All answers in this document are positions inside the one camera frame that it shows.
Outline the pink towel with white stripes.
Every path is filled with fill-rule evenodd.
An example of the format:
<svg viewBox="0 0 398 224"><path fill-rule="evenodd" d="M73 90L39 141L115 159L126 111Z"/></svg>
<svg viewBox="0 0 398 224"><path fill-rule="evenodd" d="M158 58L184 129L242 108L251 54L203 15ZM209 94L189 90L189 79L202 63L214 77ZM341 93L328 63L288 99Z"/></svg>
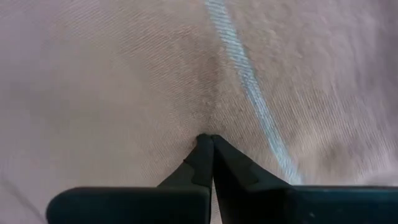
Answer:
<svg viewBox="0 0 398 224"><path fill-rule="evenodd" d="M290 184L398 185L398 0L0 0L0 224L157 185L201 133Z"/></svg>

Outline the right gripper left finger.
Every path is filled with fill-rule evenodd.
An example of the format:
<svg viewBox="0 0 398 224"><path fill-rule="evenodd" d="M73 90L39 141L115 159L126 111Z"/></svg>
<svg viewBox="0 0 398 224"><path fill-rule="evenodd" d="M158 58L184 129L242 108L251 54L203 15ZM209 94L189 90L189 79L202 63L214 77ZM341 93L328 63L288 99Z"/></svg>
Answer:
<svg viewBox="0 0 398 224"><path fill-rule="evenodd" d="M51 199L48 224L210 224L214 144L197 136L156 187L75 187Z"/></svg>

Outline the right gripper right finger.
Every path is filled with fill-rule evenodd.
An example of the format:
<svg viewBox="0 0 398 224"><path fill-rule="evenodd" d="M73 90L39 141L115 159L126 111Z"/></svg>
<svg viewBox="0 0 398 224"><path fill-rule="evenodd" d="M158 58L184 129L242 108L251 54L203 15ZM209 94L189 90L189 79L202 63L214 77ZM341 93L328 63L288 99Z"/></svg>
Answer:
<svg viewBox="0 0 398 224"><path fill-rule="evenodd" d="M290 185L221 136L213 142L223 224L398 224L398 187Z"/></svg>

